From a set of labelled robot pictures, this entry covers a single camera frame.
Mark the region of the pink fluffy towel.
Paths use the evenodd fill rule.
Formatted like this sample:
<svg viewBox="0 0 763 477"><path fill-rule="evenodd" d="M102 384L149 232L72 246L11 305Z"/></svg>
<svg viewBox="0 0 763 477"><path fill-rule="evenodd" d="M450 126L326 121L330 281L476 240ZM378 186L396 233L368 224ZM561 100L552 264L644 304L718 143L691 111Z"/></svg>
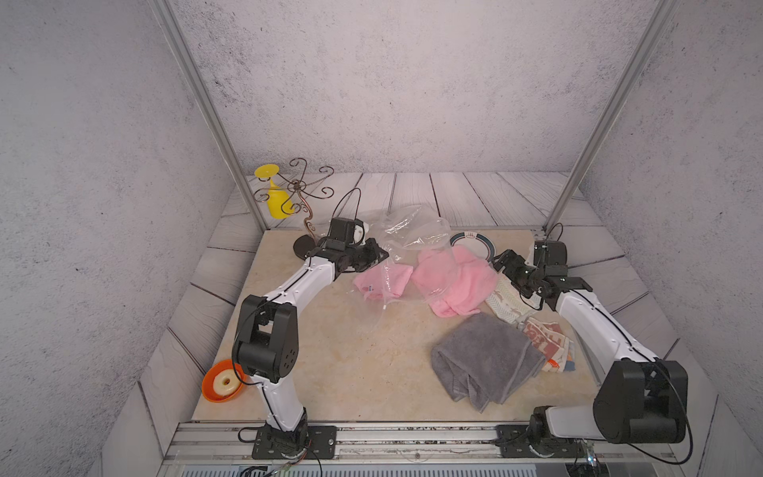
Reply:
<svg viewBox="0 0 763 477"><path fill-rule="evenodd" d="M422 250L414 264L387 258L353 279L361 298L389 304L418 300L440 318L469 316L493 293L494 268L465 246Z"/></svg>

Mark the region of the clear plastic vacuum bag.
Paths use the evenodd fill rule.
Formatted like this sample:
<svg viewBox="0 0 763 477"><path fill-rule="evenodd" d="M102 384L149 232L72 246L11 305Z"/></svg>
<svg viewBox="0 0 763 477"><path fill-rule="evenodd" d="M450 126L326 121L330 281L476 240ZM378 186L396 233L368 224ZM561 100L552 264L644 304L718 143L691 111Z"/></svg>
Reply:
<svg viewBox="0 0 763 477"><path fill-rule="evenodd" d="M367 215L367 218L371 226L368 237L374 238L389 253L389 258L396 262L402 260L407 264L414 264L417 254L422 250L451 246L450 238L453 230L449 222L437 215L437 212L429 206L408 206L389 213L375 211ZM365 314L364 319L371 323L378 321L385 312L397 304L422 305L432 312L426 303L418 300L396 301L389 304L365 300L355 290L353 280L348 295L355 299L357 310Z"/></svg>

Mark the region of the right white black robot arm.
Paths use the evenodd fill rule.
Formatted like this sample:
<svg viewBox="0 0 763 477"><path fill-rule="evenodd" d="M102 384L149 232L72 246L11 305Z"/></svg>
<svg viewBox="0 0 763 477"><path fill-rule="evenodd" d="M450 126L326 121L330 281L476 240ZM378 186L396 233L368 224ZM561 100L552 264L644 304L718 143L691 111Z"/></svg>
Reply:
<svg viewBox="0 0 763 477"><path fill-rule="evenodd" d="M520 296L538 297L560 314L606 373L589 405L537 407L530 421L530 440L683 441L691 431L686 370L676 361L662 360L628 333L584 278L569 275L565 258L561 242L537 242L533 264L513 250L505 250L491 262Z"/></svg>

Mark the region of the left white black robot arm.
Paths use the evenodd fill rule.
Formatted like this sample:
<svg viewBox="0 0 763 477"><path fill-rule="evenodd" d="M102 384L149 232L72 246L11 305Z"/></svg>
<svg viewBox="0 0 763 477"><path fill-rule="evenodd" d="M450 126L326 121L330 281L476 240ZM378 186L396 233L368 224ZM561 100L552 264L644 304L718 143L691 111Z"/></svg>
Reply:
<svg viewBox="0 0 763 477"><path fill-rule="evenodd" d="M364 272L388 257L367 223L335 218L327 236L306 252L301 268L284 284L242 302L232 340L234 373L243 385L256 388L270 427L293 432L306 421L290 378L299 355L299 313L340 275Z"/></svg>

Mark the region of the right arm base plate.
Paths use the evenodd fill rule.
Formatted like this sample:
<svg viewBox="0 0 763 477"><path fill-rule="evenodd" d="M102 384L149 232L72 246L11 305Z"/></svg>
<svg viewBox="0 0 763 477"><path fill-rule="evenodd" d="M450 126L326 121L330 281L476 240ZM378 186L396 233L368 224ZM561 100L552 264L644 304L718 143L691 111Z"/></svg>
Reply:
<svg viewBox="0 0 763 477"><path fill-rule="evenodd" d="M582 459L585 450L574 439L558 437L540 437L526 425L498 425L497 437L493 444L500 450L503 458L557 458Z"/></svg>

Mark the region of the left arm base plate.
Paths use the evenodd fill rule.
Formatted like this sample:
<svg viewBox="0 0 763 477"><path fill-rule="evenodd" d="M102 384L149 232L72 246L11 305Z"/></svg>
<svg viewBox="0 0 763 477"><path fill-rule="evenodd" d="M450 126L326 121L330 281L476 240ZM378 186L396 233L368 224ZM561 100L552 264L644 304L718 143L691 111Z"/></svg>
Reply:
<svg viewBox="0 0 763 477"><path fill-rule="evenodd" d="M252 447L254 460L331 460L335 457L337 427L308 425L293 431L282 431L264 425L258 429Z"/></svg>

